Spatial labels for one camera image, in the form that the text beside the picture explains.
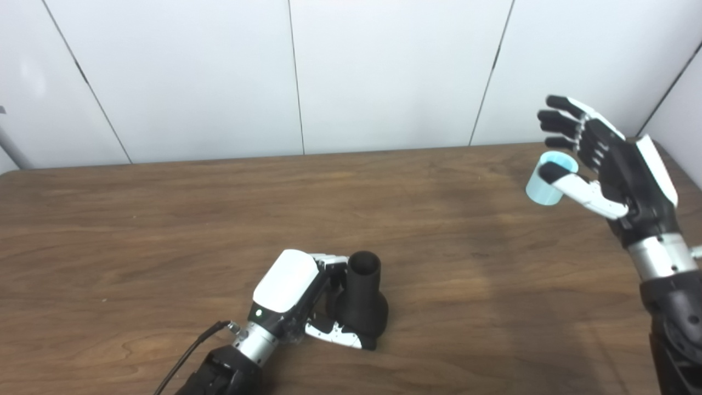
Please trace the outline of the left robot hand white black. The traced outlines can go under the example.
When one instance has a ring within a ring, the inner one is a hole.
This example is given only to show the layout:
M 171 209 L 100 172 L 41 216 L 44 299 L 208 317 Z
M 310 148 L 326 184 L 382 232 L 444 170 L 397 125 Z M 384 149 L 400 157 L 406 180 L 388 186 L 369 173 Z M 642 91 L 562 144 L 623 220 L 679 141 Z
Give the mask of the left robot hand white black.
M 235 347 L 256 363 L 306 335 L 376 350 L 389 316 L 380 279 L 381 260 L 373 252 L 346 257 L 284 250 L 254 290 Z

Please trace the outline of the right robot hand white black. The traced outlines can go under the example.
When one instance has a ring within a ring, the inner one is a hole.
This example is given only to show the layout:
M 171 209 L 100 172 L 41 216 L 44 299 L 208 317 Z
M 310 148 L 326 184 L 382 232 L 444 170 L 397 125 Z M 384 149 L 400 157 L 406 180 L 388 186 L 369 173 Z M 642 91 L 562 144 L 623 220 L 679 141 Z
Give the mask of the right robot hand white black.
M 624 248 L 680 233 L 677 190 L 650 137 L 625 138 L 574 98 L 549 95 L 546 105 L 537 113 L 546 146 L 571 151 L 596 179 L 548 162 L 537 171 L 544 182 L 604 217 Z

